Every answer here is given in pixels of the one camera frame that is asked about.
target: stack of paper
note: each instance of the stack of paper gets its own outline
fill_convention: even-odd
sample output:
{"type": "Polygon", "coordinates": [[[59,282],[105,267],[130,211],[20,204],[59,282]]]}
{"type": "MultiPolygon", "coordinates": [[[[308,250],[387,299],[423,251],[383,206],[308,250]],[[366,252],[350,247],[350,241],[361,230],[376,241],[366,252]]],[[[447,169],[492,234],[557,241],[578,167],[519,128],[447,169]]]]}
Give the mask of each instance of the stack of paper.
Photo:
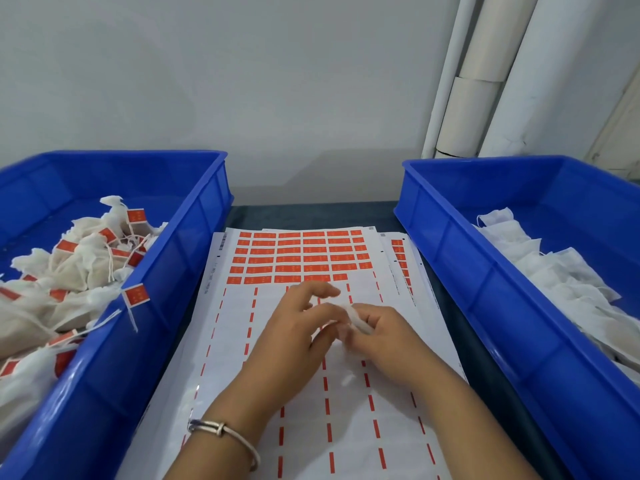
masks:
{"type": "MultiPolygon", "coordinates": [[[[231,382],[288,286],[304,280],[331,281],[342,291],[328,300],[334,303],[395,307],[464,377],[407,234],[379,234],[373,227],[228,228],[213,237],[191,324],[119,479],[162,478],[188,437],[188,420],[201,417],[231,382]]],[[[338,341],[305,389],[272,418],[257,448],[257,479],[450,478],[416,396],[338,341]]]]}

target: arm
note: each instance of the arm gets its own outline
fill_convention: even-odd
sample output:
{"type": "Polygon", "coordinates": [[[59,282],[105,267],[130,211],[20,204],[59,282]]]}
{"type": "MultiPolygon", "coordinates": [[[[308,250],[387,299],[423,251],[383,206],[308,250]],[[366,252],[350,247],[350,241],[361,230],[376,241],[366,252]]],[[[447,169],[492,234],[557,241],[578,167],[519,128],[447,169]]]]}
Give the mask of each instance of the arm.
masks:
{"type": "MultiPolygon", "coordinates": [[[[329,321],[349,321],[339,306],[323,303],[312,308],[309,300],[339,294],[340,290],[324,282],[289,288],[242,370],[202,419],[224,422],[256,446],[271,416],[309,382],[338,336],[335,324],[325,326],[313,340],[312,334],[329,321]]],[[[230,435],[218,438],[194,431],[164,479],[247,478],[251,460],[251,453],[230,435]]]]}
{"type": "Polygon", "coordinates": [[[389,379],[418,393],[455,480],[539,480],[484,403],[455,371],[387,306],[354,305],[375,330],[343,325],[340,339],[368,356],[389,379]]]}

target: red tag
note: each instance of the red tag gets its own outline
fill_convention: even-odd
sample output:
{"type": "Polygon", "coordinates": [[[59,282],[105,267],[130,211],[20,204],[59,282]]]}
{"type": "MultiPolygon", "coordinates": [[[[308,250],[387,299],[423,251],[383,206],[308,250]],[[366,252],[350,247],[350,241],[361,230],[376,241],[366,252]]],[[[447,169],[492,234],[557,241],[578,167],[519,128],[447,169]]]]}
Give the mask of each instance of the red tag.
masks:
{"type": "Polygon", "coordinates": [[[55,345],[58,344],[60,342],[62,342],[63,340],[69,339],[71,337],[74,337],[78,334],[78,332],[76,332],[76,330],[69,330],[66,333],[63,333],[62,335],[57,336],[54,339],[51,339],[50,341],[47,342],[47,345],[51,346],[51,345],[55,345]]]}
{"type": "Polygon", "coordinates": [[[12,374],[13,370],[15,369],[15,366],[18,365],[18,362],[20,362],[20,360],[8,360],[8,361],[6,361],[6,363],[4,364],[4,368],[3,368],[2,372],[0,372],[0,377],[4,377],[4,376],[8,376],[8,375],[12,374]]]}
{"type": "Polygon", "coordinates": [[[122,292],[124,293],[125,302],[127,303],[127,306],[130,308],[136,305],[140,305],[141,303],[146,303],[147,301],[151,300],[143,284],[139,284],[131,288],[127,288],[122,292]]]}
{"type": "Polygon", "coordinates": [[[127,218],[131,224],[137,222],[147,222],[147,216],[145,215],[145,209],[129,209],[127,211],[127,218]]]}
{"type": "Polygon", "coordinates": [[[117,256],[119,258],[128,258],[131,256],[131,251],[123,251],[119,249],[109,248],[111,250],[111,254],[117,256]]]}
{"type": "Polygon", "coordinates": [[[112,243],[113,241],[117,240],[117,236],[116,234],[113,233],[113,231],[111,229],[109,229],[108,227],[105,227],[104,229],[102,229],[98,234],[102,234],[103,236],[105,236],[107,238],[107,244],[112,243]]]}
{"type": "Polygon", "coordinates": [[[57,378],[59,378],[62,373],[65,371],[73,357],[76,355],[75,350],[68,350],[66,352],[60,352],[56,355],[56,364],[53,368],[53,371],[57,378]]]}
{"type": "Polygon", "coordinates": [[[21,298],[22,295],[20,293],[16,293],[15,291],[9,290],[9,288],[0,287],[0,294],[9,298],[11,301],[14,301],[18,298],[21,298]]]}
{"type": "Polygon", "coordinates": [[[127,264],[129,266],[137,266],[140,264],[140,261],[142,261],[142,258],[145,257],[144,254],[139,253],[137,251],[133,251],[133,253],[131,254],[131,257],[129,258],[129,261],[127,261],[127,264]]]}
{"type": "Polygon", "coordinates": [[[62,301],[68,295],[69,291],[67,290],[51,290],[49,292],[49,296],[55,299],[56,301],[62,301]]]}
{"type": "Polygon", "coordinates": [[[69,253],[74,252],[76,247],[77,244],[75,242],[65,241],[64,239],[56,245],[56,249],[59,249],[60,251],[67,251],[69,253]]]}

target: finger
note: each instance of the finger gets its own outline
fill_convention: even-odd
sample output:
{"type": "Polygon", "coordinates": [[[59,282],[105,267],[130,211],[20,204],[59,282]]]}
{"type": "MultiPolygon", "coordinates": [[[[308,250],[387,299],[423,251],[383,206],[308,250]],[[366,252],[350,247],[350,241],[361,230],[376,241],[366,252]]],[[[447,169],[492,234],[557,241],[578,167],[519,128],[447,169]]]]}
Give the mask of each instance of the finger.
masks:
{"type": "Polygon", "coordinates": [[[302,320],[309,335],[322,327],[322,325],[331,322],[331,320],[340,323],[351,322],[345,309],[332,303],[323,303],[322,305],[314,306],[302,314],[302,320]]]}
{"type": "Polygon", "coordinates": [[[320,367],[323,357],[327,352],[329,352],[331,344],[337,338],[338,331],[336,330],[335,324],[332,323],[331,325],[324,327],[324,329],[316,335],[314,341],[311,342],[309,355],[311,355],[310,362],[314,371],[320,367]]]}
{"type": "Polygon", "coordinates": [[[376,327],[383,313],[382,306],[368,305],[366,303],[354,303],[352,306],[363,321],[373,328],[376,327]]]}
{"type": "Polygon", "coordinates": [[[327,282],[305,281],[289,288],[289,291],[287,291],[280,300],[278,307],[301,312],[305,309],[305,305],[311,300],[312,296],[328,298],[330,296],[338,296],[339,294],[340,290],[327,282]]]}
{"type": "Polygon", "coordinates": [[[342,341],[348,350],[372,358],[376,353],[376,337],[350,328],[342,341]]]}

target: white wall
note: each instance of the white wall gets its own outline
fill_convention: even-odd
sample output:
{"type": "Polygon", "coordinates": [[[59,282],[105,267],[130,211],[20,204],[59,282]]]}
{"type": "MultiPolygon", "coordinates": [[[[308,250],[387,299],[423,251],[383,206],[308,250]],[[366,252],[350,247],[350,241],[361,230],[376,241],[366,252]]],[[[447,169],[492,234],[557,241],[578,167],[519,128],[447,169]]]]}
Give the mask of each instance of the white wall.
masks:
{"type": "Polygon", "coordinates": [[[0,0],[0,164],[215,148],[237,203],[393,199],[458,1],[0,0]]]}
{"type": "Polygon", "coordinates": [[[606,0],[529,154],[583,159],[640,61],[640,0],[606,0]]]}

